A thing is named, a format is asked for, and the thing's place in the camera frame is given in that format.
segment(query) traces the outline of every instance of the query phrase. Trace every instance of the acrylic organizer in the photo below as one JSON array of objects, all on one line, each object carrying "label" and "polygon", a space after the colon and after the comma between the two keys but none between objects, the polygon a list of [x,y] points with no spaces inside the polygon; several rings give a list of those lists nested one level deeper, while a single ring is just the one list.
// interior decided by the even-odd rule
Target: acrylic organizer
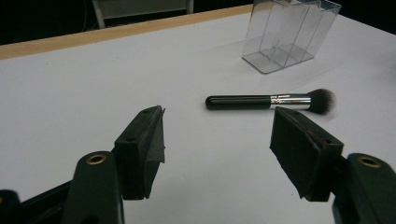
[{"label": "acrylic organizer", "polygon": [[314,58],[340,8],[325,0],[255,0],[242,58],[264,74]]}]

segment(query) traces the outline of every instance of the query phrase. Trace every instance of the white table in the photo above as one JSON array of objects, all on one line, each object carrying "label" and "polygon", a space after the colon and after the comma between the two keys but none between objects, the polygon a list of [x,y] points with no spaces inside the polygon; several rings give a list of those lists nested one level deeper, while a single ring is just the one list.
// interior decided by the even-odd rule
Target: white table
[{"label": "white table", "polygon": [[0,61],[0,189],[27,200],[110,150],[142,109],[166,108],[166,163],[126,223],[333,223],[300,200],[269,149],[274,111],[208,111],[212,94],[332,90],[328,116],[303,111],[396,167],[396,36],[338,16],[315,59],[261,75],[241,59],[249,14]]}]

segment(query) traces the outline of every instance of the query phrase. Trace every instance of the dark background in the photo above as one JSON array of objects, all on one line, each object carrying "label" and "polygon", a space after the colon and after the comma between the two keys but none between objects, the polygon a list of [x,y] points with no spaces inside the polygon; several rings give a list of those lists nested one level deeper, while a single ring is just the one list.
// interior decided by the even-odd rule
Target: dark background
[{"label": "dark background", "polygon": [[[396,34],[390,0],[334,0],[341,15]],[[253,0],[195,0],[194,12],[252,4]],[[155,20],[185,14],[158,13],[106,21],[106,25]],[[0,0],[0,45],[97,29],[91,0]]]}]

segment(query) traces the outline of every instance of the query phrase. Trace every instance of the plastic compartment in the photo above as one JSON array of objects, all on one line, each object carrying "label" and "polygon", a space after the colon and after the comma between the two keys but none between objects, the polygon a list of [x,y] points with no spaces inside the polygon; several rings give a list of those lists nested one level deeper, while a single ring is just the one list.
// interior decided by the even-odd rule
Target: plastic compartment
[{"label": "plastic compartment", "polygon": [[242,58],[264,74],[314,58],[340,8],[324,0],[255,0]]}]

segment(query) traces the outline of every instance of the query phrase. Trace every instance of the brush bristles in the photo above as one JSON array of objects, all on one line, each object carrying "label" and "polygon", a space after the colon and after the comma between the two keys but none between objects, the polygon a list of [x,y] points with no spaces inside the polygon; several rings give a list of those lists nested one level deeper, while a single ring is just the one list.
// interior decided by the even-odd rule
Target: brush bristles
[{"label": "brush bristles", "polygon": [[334,108],[335,97],[331,91],[318,89],[309,92],[307,95],[311,98],[311,105],[306,109],[308,111],[325,115]]}]

